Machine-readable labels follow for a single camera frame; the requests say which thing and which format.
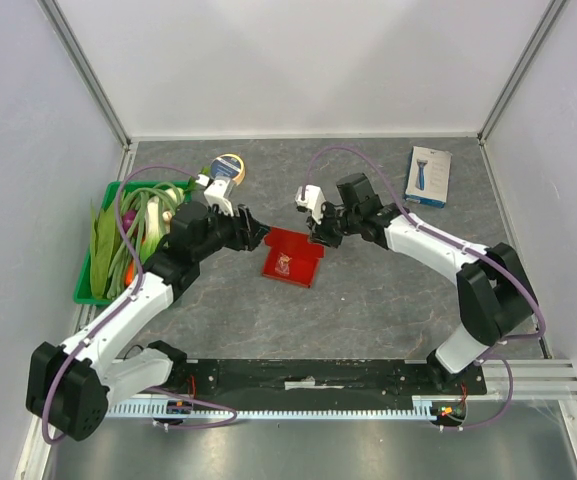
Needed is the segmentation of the red paper box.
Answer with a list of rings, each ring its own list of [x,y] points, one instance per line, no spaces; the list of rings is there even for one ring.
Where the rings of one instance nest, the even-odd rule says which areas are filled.
[[[325,250],[322,245],[313,244],[305,233],[272,227],[264,238],[269,247],[262,275],[267,278],[282,281],[303,288],[311,288],[320,261],[324,258]],[[280,254],[292,258],[290,271],[287,275],[276,270],[277,259]]]

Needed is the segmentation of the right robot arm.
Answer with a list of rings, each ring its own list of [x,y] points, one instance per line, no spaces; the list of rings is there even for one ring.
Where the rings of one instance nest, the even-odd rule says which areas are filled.
[[[295,202],[308,213],[314,243],[337,248],[358,235],[383,249],[431,268],[457,290],[460,324],[428,358],[426,381],[435,392],[451,392],[462,372],[534,314],[538,303],[517,252],[506,243],[469,243],[410,213],[385,205],[363,173],[336,184],[341,202],[326,201],[314,185],[298,189]]]

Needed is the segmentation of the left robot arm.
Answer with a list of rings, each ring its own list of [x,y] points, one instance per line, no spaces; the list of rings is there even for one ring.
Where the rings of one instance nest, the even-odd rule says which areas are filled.
[[[232,215],[196,201],[179,206],[169,233],[114,302],[61,344],[44,342],[32,353],[26,408],[40,418],[45,441],[56,443],[52,429],[82,441],[114,405],[150,388],[183,389],[186,355],[163,341],[128,360],[116,357],[194,283],[203,260],[223,248],[252,251],[270,230],[244,205]]]

